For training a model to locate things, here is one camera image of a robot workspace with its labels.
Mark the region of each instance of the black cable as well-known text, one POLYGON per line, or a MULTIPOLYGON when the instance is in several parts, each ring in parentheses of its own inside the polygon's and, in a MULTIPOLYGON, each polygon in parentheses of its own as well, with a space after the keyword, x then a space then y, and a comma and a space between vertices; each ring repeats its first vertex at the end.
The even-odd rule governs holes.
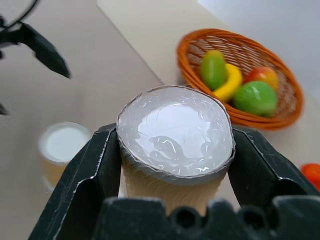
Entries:
POLYGON ((36 7, 36 5, 39 3, 39 0, 33 0, 33 3, 29 6, 29 8, 25 11, 24 14, 22 14, 20 17, 18 17, 16 20, 14 20, 10 25, 8 26, 4 26, 3 30, 0 31, 4 32, 9 30, 10 28, 12 28, 14 25, 16 25, 17 23, 21 22, 26 16, 28 16, 32 10, 36 7))

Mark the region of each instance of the gray floor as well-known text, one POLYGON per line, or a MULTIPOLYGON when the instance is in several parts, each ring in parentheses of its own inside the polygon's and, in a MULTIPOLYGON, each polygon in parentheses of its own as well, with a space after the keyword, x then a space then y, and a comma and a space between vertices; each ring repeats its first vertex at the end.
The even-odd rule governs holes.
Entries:
POLYGON ((73 121, 93 133, 160 81, 98 10, 95 1, 41 1, 27 19, 63 55, 71 80, 46 69, 25 46, 5 50, 0 64, 1 239, 26 239, 49 195, 42 183, 38 139, 49 125, 73 121))

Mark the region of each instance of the white wall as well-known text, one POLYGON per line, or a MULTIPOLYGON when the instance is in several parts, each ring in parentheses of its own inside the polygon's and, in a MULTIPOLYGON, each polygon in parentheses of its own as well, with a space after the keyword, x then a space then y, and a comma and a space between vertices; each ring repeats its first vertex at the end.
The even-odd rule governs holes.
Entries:
POLYGON ((320 1, 198 0, 234 32, 277 54, 320 102, 320 1))

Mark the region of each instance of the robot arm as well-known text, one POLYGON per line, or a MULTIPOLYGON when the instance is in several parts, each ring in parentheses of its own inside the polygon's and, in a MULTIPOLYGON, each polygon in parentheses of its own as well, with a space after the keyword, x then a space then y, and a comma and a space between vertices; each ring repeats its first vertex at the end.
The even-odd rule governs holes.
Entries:
MULTIPOLYGON (((47 68, 65 76, 66 78, 70 78, 71 74, 67 64, 59 55, 55 46, 53 46, 30 25, 21 22, 31 13, 38 2, 39 0, 34 0, 24 14, 8 25, 6 25, 5 19, 0 15, 0 59, 4 58, 1 51, 2 48, 22 43, 32 49, 34 56, 47 68)), ((8 114, 8 112, 0 104, 0 115, 6 114, 8 114)))

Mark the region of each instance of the yellow banana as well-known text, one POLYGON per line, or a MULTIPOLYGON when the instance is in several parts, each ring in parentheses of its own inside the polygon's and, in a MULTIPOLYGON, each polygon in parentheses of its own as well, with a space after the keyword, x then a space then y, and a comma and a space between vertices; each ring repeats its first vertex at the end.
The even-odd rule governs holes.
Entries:
POLYGON ((228 77, 225 83, 217 90, 213 91, 213 93, 220 101, 226 103, 234 96, 236 90, 241 85, 243 78, 240 70, 236 66, 229 63, 225 66, 228 77))

